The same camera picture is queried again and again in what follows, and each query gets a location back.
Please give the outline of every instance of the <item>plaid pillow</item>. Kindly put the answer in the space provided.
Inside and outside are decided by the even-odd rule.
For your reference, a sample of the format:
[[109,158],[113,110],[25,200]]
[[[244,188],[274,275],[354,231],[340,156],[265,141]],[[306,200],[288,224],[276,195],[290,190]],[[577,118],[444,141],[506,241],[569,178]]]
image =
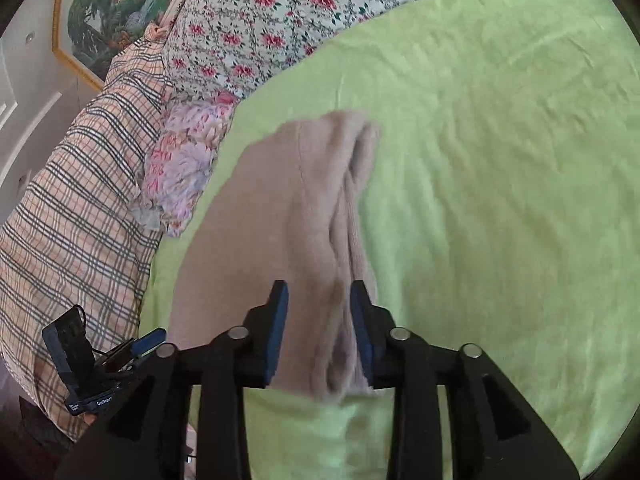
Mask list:
[[76,117],[0,232],[0,351],[23,389],[72,439],[84,430],[40,334],[73,304],[103,351],[135,336],[159,234],[140,227],[145,154],[158,140],[171,85],[164,30],[113,59],[103,91]]

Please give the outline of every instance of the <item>black electronic device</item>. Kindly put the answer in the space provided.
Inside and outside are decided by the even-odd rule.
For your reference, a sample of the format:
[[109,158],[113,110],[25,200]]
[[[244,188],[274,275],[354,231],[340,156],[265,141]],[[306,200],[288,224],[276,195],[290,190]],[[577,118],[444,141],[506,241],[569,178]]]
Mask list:
[[[202,385],[196,478],[250,480],[242,390],[270,383],[287,301],[286,283],[275,282],[265,305],[210,344],[159,346],[65,456],[56,480],[181,480],[194,384]],[[579,479],[560,443],[480,347],[439,348],[396,327],[388,310],[371,304],[363,282],[353,283],[350,304],[369,384],[395,389],[387,480],[442,479],[438,384],[449,397],[455,480]]]
[[[94,350],[86,338],[86,315],[74,305],[42,329],[42,338],[69,396],[65,406],[72,415],[99,413],[133,376],[140,357],[166,338],[162,328],[140,339],[130,338],[108,352]],[[94,352],[100,353],[96,359]]]

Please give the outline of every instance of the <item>wall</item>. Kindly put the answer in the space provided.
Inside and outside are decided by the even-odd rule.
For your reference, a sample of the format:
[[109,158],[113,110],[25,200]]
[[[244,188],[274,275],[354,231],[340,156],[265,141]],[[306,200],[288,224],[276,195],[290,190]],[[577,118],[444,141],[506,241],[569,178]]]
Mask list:
[[52,12],[53,0],[25,0],[0,40],[0,224],[95,95],[53,55]]

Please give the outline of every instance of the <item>metal screw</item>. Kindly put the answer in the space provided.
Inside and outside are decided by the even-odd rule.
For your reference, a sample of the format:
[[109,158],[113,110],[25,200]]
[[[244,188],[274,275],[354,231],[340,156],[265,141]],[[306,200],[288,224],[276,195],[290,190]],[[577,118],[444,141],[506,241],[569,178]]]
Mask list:
[[391,329],[389,335],[396,341],[406,341],[411,337],[411,332],[401,326],[396,326]]
[[473,343],[466,344],[462,347],[462,351],[465,353],[467,357],[471,357],[475,359],[482,355],[482,349]]
[[249,330],[245,326],[235,326],[229,329],[229,332],[227,332],[227,335],[231,339],[244,339],[249,335]]
[[171,343],[162,343],[156,350],[156,355],[161,358],[169,357],[175,352],[175,345]]

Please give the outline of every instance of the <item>pink ruffled fabric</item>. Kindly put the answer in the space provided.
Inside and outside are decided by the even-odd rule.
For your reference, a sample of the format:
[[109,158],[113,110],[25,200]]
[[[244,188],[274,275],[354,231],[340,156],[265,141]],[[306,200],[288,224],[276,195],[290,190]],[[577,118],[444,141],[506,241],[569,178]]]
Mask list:
[[207,100],[175,102],[154,148],[146,156],[137,212],[140,223],[179,236],[209,181],[220,142],[238,99],[220,92]]

